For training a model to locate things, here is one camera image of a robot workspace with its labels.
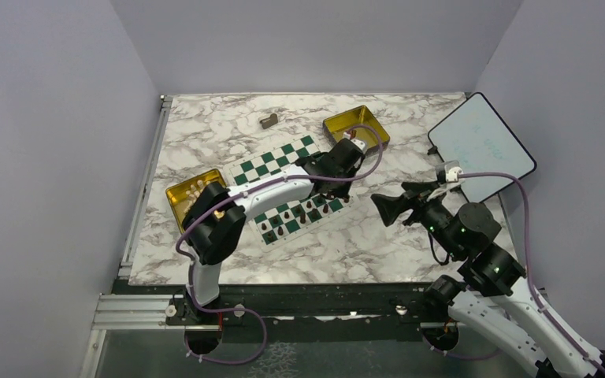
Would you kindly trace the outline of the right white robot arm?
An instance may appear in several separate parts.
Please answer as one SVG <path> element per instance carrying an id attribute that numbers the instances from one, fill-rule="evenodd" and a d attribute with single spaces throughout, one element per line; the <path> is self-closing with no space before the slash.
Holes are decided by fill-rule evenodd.
<path id="1" fill-rule="evenodd" d="M 495 243 L 501 226 L 482 203 L 451 213 L 433 197 L 435 182 L 406 182 L 399 197 L 373 194 L 384 225 L 409 212 L 460 262 L 463 281 L 442 275 L 424 292 L 425 314 L 473 329 L 513 358 L 531 377 L 605 377 L 605 350 L 575 332 L 531 286 L 525 268 Z"/>

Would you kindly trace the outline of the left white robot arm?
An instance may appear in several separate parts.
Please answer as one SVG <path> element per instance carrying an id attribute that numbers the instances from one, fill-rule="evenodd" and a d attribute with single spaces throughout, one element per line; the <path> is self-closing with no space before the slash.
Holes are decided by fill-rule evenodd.
<path id="1" fill-rule="evenodd" d="M 366 151 L 364 141 L 345 135 L 330 151 L 301 157 L 269 177 L 232 187 L 207 185 L 188 210 L 176 242 L 176 252 L 191 259 L 188 316 L 200 324 L 215 316 L 221 265 L 236 250 L 246 223 L 289 202 L 346 197 Z"/>

